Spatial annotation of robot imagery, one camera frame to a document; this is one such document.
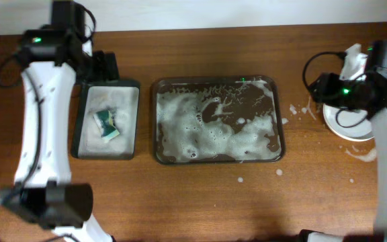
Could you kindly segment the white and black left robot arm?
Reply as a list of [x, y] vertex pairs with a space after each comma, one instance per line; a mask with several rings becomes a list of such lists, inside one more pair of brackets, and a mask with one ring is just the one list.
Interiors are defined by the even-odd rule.
[[113, 241], [93, 216], [89, 184], [72, 184], [68, 154], [73, 87], [94, 70], [93, 30], [27, 30], [11, 55], [21, 67], [25, 110], [14, 185], [0, 206], [67, 241]]

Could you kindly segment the cream white plate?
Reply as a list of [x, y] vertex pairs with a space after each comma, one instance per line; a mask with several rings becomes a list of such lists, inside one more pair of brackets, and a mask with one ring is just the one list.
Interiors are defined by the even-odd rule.
[[355, 142], [367, 141], [374, 137], [366, 111], [340, 112], [339, 108], [327, 105], [324, 105], [322, 110], [326, 125], [337, 136]]

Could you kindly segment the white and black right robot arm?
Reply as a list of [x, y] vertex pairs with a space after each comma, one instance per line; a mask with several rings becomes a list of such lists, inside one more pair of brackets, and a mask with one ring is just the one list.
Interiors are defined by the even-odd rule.
[[306, 83], [312, 100], [344, 111], [363, 110], [370, 121], [378, 162], [378, 207], [370, 235], [336, 236], [303, 230], [300, 241], [387, 241], [387, 40], [376, 40], [366, 54], [360, 44], [336, 52], [340, 74], [322, 73]]

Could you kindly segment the green and yellow sponge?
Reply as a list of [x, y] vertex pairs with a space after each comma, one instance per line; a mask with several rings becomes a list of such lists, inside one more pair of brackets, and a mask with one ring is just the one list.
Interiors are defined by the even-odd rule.
[[94, 113], [93, 118], [101, 132], [104, 142], [109, 142], [116, 138], [120, 132], [114, 124], [114, 119], [110, 110], [101, 110]]

